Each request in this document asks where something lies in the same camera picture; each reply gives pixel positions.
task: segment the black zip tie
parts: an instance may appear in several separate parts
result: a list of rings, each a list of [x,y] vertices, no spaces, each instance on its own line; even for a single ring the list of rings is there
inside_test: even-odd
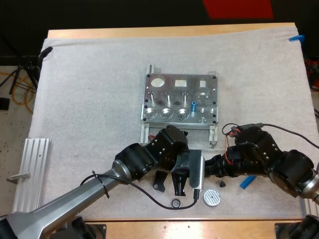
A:
[[[102,182],[102,180],[100,179],[100,177],[99,177],[98,175],[96,175],[96,173],[94,172],[94,170],[92,170],[92,173],[93,173],[94,177],[96,177],[97,179],[99,179],[99,181],[102,183],[103,188],[104,188],[104,190],[105,190],[105,195],[106,195],[108,198],[110,198],[110,195],[109,195],[109,193],[108,193],[108,190],[106,189],[106,187],[105,187],[104,183]]]

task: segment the round metal disc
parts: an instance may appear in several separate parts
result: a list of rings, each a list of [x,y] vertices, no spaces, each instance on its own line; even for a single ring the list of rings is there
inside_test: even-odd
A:
[[[172,208],[180,208],[181,207],[181,203],[180,203],[180,200],[177,199],[177,198],[174,198],[172,201],[171,201],[171,207]]]
[[[204,193],[204,201],[205,203],[210,206],[214,207],[220,203],[220,195],[214,189],[209,189]]]

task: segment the red object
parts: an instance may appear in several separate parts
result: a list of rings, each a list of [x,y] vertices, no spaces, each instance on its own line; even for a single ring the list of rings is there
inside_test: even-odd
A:
[[[210,18],[274,18],[270,0],[203,0]]]

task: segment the metal peg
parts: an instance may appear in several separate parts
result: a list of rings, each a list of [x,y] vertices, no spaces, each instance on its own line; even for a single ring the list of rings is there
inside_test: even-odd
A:
[[[8,182],[17,184],[19,178],[30,178],[30,172],[18,173],[8,177],[6,180]]]

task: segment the square hole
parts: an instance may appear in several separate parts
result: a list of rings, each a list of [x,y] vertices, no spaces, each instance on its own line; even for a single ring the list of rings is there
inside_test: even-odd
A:
[[[176,87],[187,87],[187,81],[186,80],[175,80],[175,86]]]
[[[206,87],[206,81],[199,81],[199,87]]]

